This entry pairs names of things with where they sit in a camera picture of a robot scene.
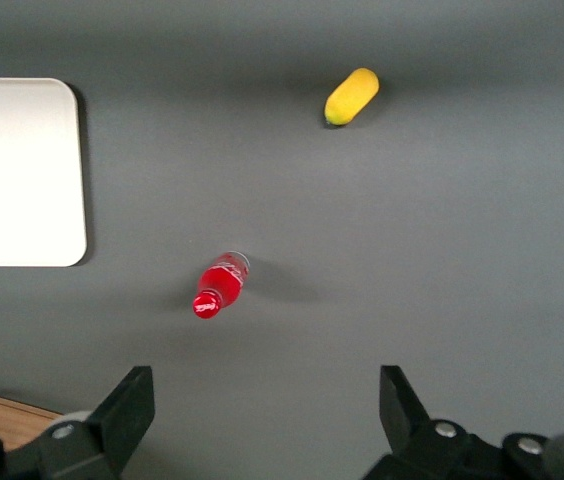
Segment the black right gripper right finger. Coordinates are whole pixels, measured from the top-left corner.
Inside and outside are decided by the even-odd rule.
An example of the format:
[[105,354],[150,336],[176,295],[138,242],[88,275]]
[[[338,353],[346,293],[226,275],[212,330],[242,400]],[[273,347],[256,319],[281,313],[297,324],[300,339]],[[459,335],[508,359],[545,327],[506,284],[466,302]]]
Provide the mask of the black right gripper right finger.
[[379,375],[379,418],[391,452],[366,479],[547,479],[545,436],[507,435],[491,445],[448,419],[429,416],[403,370],[384,365]]

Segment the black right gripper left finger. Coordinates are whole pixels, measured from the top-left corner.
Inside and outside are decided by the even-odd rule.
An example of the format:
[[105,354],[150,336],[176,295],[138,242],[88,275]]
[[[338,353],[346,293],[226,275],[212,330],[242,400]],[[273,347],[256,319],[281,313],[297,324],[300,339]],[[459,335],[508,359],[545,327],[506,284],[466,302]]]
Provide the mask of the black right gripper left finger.
[[52,422],[6,457],[8,479],[119,479],[155,416],[153,372],[132,368],[91,412]]

